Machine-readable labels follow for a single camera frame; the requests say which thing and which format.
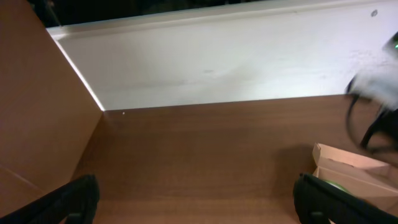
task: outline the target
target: open cardboard box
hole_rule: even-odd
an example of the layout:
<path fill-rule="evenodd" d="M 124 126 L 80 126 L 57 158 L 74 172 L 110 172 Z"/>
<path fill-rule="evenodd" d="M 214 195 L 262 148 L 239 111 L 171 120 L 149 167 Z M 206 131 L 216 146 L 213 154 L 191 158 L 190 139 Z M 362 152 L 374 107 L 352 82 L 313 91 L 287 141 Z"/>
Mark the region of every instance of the open cardboard box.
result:
<path fill-rule="evenodd" d="M 315 144 L 314 176 L 344 187 L 350 194 L 398 216 L 398 169 L 375 159 Z"/>

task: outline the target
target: white wall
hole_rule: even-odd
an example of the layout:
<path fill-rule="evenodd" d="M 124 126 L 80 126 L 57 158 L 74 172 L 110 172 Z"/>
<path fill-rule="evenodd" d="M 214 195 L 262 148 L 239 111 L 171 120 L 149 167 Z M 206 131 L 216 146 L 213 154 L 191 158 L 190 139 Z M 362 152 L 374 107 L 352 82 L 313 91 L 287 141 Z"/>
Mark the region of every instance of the white wall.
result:
<path fill-rule="evenodd" d="M 106 110 L 341 94 L 398 1 L 275 0 L 50 29 Z"/>

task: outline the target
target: white strip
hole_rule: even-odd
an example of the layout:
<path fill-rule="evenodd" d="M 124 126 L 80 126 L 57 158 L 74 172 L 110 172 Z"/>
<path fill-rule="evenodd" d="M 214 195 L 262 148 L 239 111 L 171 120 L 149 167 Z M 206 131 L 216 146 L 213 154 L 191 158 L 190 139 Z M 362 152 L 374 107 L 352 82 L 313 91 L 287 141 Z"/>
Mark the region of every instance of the white strip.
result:
<path fill-rule="evenodd" d="M 70 57 L 68 56 L 68 54 L 66 53 L 66 51 L 63 49 L 63 47 L 60 45 L 60 43 L 57 40 L 54 40 L 54 42 L 56 43 L 56 45 L 58 46 L 58 48 L 61 50 L 63 56 L 65 56 L 65 58 L 67 59 L 67 61 L 69 62 L 69 64 L 72 66 L 72 68 L 74 69 L 74 71 L 76 72 L 76 74 L 79 76 L 80 80 L 83 82 L 83 84 L 85 85 L 85 87 L 87 88 L 87 90 L 90 92 L 91 96 L 93 97 L 93 99 L 95 100 L 95 102 L 97 103 L 98 107 L 100 108 L 101 111 L 105 111 L 104 106 L 101 104 L 100 100 L 98 99 L 98 97 L 95 95 L 94 91 L 91 89 L 90 85 L 87 83 L 87 81 L 85 80 L 85 78 L 83 77 L 83 75 L 80 73 L 79 69 L 76 67 L 76 65 L 72 62 L 72 60 L 70 59 Z"/>

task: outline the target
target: wood grain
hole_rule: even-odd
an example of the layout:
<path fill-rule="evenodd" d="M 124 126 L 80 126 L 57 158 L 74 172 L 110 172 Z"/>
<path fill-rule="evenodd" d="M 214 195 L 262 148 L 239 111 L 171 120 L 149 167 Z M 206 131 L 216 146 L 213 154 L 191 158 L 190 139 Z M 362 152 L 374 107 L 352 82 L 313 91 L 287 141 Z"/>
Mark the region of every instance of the wood grain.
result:
<path fill-rule="evenodd" d="M 75 176 L 92 173 L 96 223 L 295 223 L 294 181 L 315 142 L 352 152 L 343 96 L 106 111 Z M 354 111 L 358 136 L 377 105 Z"/>
<path fill-rule="evenodd" d="M 0 214 L 67 183 L 101 114 L 29 3 L 0 1 Z"/>

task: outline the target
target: brown table surface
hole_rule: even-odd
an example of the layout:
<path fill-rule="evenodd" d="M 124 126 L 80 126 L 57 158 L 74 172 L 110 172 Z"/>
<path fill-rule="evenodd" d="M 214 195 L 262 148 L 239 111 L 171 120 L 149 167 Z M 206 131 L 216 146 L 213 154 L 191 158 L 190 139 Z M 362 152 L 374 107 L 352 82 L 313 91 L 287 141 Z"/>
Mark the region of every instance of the brown table surface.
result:
<path fill-rule="evenodd" d="M 315 170 L 315 142 L 367 155 L 347 136 L 349 102 L 320 96 L 106 111 L 75 176 L 98 178 L 95 223 L 297 223 L 293 184 Z M 377 109 L 358 103 L 358 137 Z"/>

